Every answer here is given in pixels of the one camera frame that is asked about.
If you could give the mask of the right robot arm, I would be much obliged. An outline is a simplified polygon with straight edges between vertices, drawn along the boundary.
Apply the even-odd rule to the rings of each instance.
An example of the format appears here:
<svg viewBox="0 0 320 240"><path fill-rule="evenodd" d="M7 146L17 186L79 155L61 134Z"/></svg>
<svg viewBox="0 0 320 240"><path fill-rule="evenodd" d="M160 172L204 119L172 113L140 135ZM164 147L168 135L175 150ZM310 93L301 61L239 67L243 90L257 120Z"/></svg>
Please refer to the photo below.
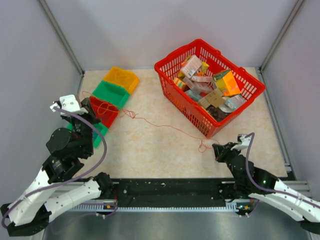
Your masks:
<svg viewBox="0 0 320 240"><path fill-rule="evenodd" d="M212 145L216 161L226 163L234 178L234 194L267 203L289 215L304 230L319 235L320 203L289 187L270 172L255 167L249 161L251 146L252 140Z"/></svg>

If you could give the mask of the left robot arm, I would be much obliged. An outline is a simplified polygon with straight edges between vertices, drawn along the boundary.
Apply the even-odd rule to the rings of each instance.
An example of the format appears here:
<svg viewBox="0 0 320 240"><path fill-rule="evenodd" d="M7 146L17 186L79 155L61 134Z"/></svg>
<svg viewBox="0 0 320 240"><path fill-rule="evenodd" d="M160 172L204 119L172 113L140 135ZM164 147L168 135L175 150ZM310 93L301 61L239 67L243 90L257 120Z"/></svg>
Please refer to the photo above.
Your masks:
<svg viewBox="0 0 320 240"><path fill-rule="evenodd" d="M101 172L89 178L74 177L84 166L81 159L94 153L95 127L99 123L90 98L79 100L66 95L50 109L58 111L71 129L56 129L46 143L49 157L36 178L14 202L1 206L1 224L10 237L29 237L44 230L50 222L86 201L107 199L114 191L110 176Z"/></svg>

